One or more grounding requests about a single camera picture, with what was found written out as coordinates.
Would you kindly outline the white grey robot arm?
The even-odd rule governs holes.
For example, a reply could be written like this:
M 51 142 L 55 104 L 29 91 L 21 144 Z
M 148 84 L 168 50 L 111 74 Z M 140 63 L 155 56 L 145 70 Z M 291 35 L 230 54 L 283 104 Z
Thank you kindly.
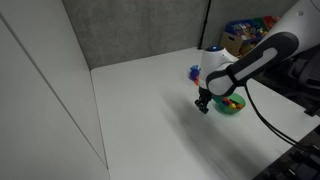
M 320 44 L 320 0 L 298 0 L 266 36 L 241 58 L 212 46 L 202 55 L 198 109 L 207 113 L 213 97 L 230 96 L 261 71 Z

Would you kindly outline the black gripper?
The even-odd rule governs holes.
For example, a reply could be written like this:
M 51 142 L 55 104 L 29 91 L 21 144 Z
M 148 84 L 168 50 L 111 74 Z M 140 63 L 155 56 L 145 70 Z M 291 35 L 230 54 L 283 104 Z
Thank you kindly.
M 201 111 L 204 114 L 207 114 L 209 109 L 207 108 L 207 105 L 202 105 L 202 104 L 208 104 L 211 101 L 212 93 L 209 90 L 202 87 L 199 88 L 198 92 L 199 92 L 199 99 L 195 101 L 195 104 L 197 107 L 202 106 Z

